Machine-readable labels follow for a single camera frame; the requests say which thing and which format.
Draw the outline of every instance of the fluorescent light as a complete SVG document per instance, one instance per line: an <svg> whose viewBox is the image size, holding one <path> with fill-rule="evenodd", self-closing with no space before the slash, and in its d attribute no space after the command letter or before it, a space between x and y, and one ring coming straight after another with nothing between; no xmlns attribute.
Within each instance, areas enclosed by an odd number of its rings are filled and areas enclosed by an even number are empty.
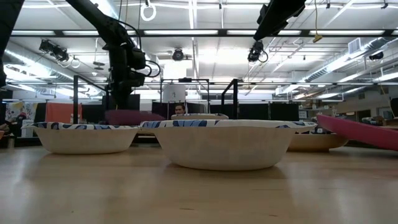
<svg viewBox="0 0 398 224"><path fill-rule="evenodd" d="M300 35L301 30L281 30L278 35Z"/></svg>
<svg viewBox="0 0 398 224"><path fill-rule="evenodd" d="M11 86L11 87L18 88L21 90L26 90L26 91L33 91L33 92L36 91L35 89L33 89L32 87L29 87L27 85L10 85L10 84L8 84L7 86Z"/></svg>
<svg viewBox="0 0 398 224"><path fill-rule="evenodd" d="M354 78L356 78L358 76L359 76L358 74L350 75L345 78L342 78L341 80L338 80L337 82L347 82L347 81L353 80Z"/></svg>
<svg viewBox="0 0 398 224"><path fill-rule="evenodd" d="M346 92L344 92L344 93L353 93L353 92L355 92L355 91L362 90L363 88L364 88L364 87L354 88L354 89L348 90L348 91L346 91Z"/></svg>
<svg viewBox="0 0 398 224"><path fill-rule="evenodd" d="M256 30L227 30L227 35L254 35Z"/></svg>
<svg viewBox="0 0 398 224"><path fill-rule="evenodd" d="M344 100L322 100L322 102L344 102Z"/></svg>
<svg viewBox="0 0 398 224"><path fill-rule="evenodd" d="M381 35L384 30L318 30L320 35ZM310 35L315 35L315 30L310 31Z"/></svg>
<svg viewBox="0 0 398 224"><path fill-rule="evenodd" d="M145 30L146 35L217 35L218 30Z"/></svg>
<svg viewBox="0 0 398 224"><path fill-rule="evenodd" d="M383 75L383 76L378 77L378 78L374 78L373 81L374 82L382 82L382 81L390 80L390 79L393 79L393 78L398 78L398 72L391 73L391 74L388 74L388 75Z"/></svg>
<svg viewBox="0 0 398 224"><path fill-rule="evenodd" d="M361 86L365 86L365 85L373 85L373 83L339 83L339 85L361 85Z"/></svg>
<svg viewBox="0 0 398 224"><path fill-rule="evenodd" d="M52 30L13 30L11 35L55 35Z"/></svg>
<svg viewBox="0 0 398 224"><path fill-rule="evenodd" d="M325 93L323 95L318 96L318 99L325 99L339 95L340 93Z"/></svg>
<svg viewBox="0 0 398 224"><path fill-rule="evenodd" d="M64 35L98 35L97 30L66 30L62 32Z"/></svg>

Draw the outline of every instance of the table surface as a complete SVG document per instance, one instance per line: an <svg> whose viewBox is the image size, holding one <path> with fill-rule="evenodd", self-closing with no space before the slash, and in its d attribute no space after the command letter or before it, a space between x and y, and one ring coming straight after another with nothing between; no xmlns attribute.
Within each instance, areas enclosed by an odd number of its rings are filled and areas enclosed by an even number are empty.
<svg viewBox="0 0 398 224"><path fill-rule="evenodd" d="M398 152L288 152L249 172L179 167L159 147L0 151L0 223L397 223Z"/></svg>

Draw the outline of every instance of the black frame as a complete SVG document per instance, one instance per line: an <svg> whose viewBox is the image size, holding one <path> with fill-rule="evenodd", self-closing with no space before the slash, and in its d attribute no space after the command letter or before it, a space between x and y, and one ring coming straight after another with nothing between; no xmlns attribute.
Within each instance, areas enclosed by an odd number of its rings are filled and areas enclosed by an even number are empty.
<svg viewBox="0 0 398 224"><path fill-rule="evenodd" d="M109 91L99 85L89 81L87 78L80 75L73 76L73 124L78 124L78 114L79 114L79 79L87 82L88 85L97 87L98 89L105 91L105 110L109 109Z"/></svg>
<svg viewBox="0 0 398 224"><path fill-rule="evenodd" d="M221 112L225 113L225 93L233 86L233 117L232 119L238 118L238 79L234 78L231 83L225 88L221 94Z"/></svg>
<svg viewBox="0 0 398 224"><path fill-rule="evenodd" d="M21 30L17 29L15 31L38 31L37 29L34 30ZM170 35L165 35L165 34L146 34L146 31L152 31L152 30L159 30L159 31L165 31L165 30L170 30L170 31L193 31L191 29L139 29L138 33L140 34L141 37L253 37L254 34L229 34L228 31L234 31L234 30L254 30L255 29L194 29L194 30L217 30L217 34L170 34ZM289 30L299 30L299 34L269 34L267 37L313 37L313 34L310 34L310 31L314 31L315 29L284 29L286 31ZM375 30L383 30L384 32L382 34L322 34L323 37L398 37L397 34L394 33L395 30L397 29L318 29L318 32L322 31L375 31ZM63 31L97 31L97 30L73 30L73 29L68 29L68 30L60 30L60 29L48 29L48 31L54 31L55 35L32 35L32 34L14 34L11 35L11 37L57 37L57 38L85 38L85 37L100 37L100 35L65 35ZM136 34L129 35L130 37L136 37Z"/></svg>
<svg viewBox="0 0 398 224"><path fill-rule="evenodd" d="M171 83L173 83L173 81L178 81L179 83L191 83L192 81L196 81L198 84L201 84L201 81L205 81L207 82L207 113L210 113L210 80L208 78L189 78L189 79L174 79L174 78L161 78L160 79L160 102L163 102L163 96L162 96L162 92L163 92L163 82L164 81L171 81Z"/></svg>

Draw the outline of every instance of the air vent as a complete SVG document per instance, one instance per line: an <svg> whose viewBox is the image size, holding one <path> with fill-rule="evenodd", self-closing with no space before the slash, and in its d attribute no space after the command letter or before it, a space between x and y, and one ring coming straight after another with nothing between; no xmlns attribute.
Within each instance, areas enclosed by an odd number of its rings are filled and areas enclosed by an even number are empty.
<svg viewBox="0 0 398 224"><path fill-rule="evenodd" d="M350 43L348 43L348 53L354 54L361 50L361 38L357 38Z"/></svg>

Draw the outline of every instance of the ceiling light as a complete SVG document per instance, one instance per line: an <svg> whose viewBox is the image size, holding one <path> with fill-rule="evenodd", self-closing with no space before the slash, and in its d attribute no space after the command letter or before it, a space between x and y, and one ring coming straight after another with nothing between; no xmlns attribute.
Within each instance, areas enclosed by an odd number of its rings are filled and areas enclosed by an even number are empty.
<svg viewBox="0 0 398 224"><path fill-rule="evenodd" d="M344 102L344 100L322 100L322 102Z"/></svg>
<svg viewBox="0 0 398 224"><path fill-rule="evenodd" d="M318 96L318 99L325 99L339 95L340 93L325 93L323 95Z"/></svg>
<svg viewBox="0 0 398 224"><path fill-rule="evenodd" d="M346 92L344 92L344 93L353 93L353 92L355 92L355 91L362 90L363 88L364 88L364 87L354 88L354 89L348 90L348 91L346 91Z"/></svg>
<svg viewBox="0 0 398 224"><path fill-rule="evenodd" d="M13 30L11 35L55 35L52 30Z"/></svg>
<svg viewBox="0 0 398 224"><path fill-rule="evenodd" d="M278 35L300 35L301 30L281 30Z"/></svg>
<svg viewBox="0 0 398 224"><path fill-rule="evenodd" d="M393 79L393 78L398 78L398 72L391 73L391 74L388 74L388 75L383 75L381 77L373 79L373 81L374 82L383 82L383 81L390 80L390 79Z"/></svg>
<svg viewBox="0 0 398 224"><path fill-rule="evenodd" d="M36 91L35 89L33 89L32 87L29 87L27 85L10 85L10 84L8 84L7 86L11 86L11 87L18 88L21 90L26 90L26 91Z"/></svg>
<svg viewBox="0 0 398 224"><path fill-rule="evenodd" d="M227 35L254 35L256 30L227 30Z"/></svg>
<svg viewBox="0 0 398 224"><path fill-rule="evenodd" d="M65 30L64 35L98 35L97 30Z"/></svg>
<svg viewBox="0 0 398 224"><path fill-rule="evenodd" d="M381 35L384 30L318 30L319 35Z"/></svg>
<svg viewBox="0 0 398 224"><path fill-rule="evenodd" d="M145 30L145 35L217 35L218 30Z"/></svg>
<svg viewBox="0 0 398 224"><path fill-rule="evenodd" d="M359 76L358 74L350 75L341 80L338 80L337 82L347 82L347 81L353 80L354 78L356 78L358 76Z"/></svg>

